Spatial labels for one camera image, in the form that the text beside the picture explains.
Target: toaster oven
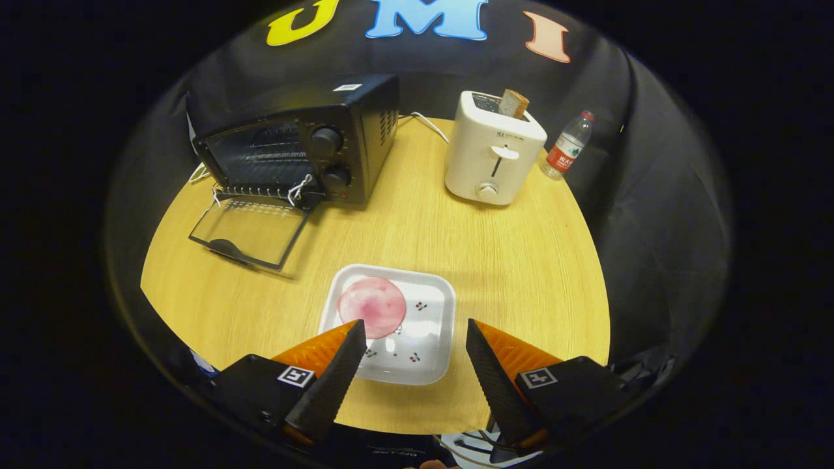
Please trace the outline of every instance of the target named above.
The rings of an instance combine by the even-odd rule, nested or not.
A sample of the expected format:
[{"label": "toaster oven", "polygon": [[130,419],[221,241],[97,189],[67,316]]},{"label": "toaster oven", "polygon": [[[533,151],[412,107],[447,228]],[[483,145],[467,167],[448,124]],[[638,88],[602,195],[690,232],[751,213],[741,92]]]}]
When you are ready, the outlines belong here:
[{"label": "toaster oven", "polygon": [[187,107],[194,150],[217,182],[189,238],[281,270],[320,202],[368,201],[396,135],[399,80],[326,78],[214,108],[189,95]]}]

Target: blue letter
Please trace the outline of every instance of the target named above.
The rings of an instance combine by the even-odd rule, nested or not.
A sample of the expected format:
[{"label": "blue letter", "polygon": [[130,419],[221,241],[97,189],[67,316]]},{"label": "blue letter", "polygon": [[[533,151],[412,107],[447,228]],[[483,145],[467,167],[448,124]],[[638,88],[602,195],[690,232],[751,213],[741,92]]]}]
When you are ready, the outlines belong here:
[{"label": "blue letter", "polygon": [[397,26],[397,15],[414,34],[422,34],[440,15],[443,21],[435,28],[438,36],[483,41],[486,33],[480,30],[480,6],[489,0],[434,0],[426,5],[421,0],[371,0],[377,2],[376,24],[365,36],[390,38],[403,28]]}]

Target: pink ham slice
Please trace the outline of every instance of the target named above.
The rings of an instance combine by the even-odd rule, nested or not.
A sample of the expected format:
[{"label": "pink ham slice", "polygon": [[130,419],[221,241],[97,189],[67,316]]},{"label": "pink ham slice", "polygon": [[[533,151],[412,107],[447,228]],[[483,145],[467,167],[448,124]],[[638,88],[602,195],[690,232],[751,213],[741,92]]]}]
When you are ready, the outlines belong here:
[{"label": "pink ham slice", "polygon": [[405,318],[405,297],[397,285],[380,277],[353,283],[339,297],[342,322],[363,319],[365,337],[379,339],[394,332]]}]

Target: square plate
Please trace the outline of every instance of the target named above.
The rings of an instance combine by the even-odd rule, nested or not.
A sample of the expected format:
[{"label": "square plate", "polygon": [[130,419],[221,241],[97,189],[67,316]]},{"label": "square plate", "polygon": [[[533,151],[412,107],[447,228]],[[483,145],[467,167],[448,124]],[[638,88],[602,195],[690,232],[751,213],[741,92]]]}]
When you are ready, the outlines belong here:
[{"label": "square plate", "polygon": [[405,318],[397,330],[367,340],[368,350],[356,375],[366,380],[424,386],[436,382],[449,369],[455,328],[455,290],[438,275],[352,264],[333,278],[319,323],[319,333],[342,325],[339,297],[354,282],[382,277],[405,297]]}]

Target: oven knob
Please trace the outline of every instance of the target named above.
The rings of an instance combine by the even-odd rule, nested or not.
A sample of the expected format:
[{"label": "oven knob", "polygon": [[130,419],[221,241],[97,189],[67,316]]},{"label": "oven knob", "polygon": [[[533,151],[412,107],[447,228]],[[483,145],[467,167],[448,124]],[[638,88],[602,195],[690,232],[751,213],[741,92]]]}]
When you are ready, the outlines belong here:
[{"label": "oven knob", "polygon": [[322,174],[322,183],[329,192],[343,193],[350,184],[350,172],[342,166],[330,166]]},{"label": "oven knob", "polygon": [[309,146],[316,156],[333,156],[342,148],[342,136],[330,127],[322,127],[310,135]]}]

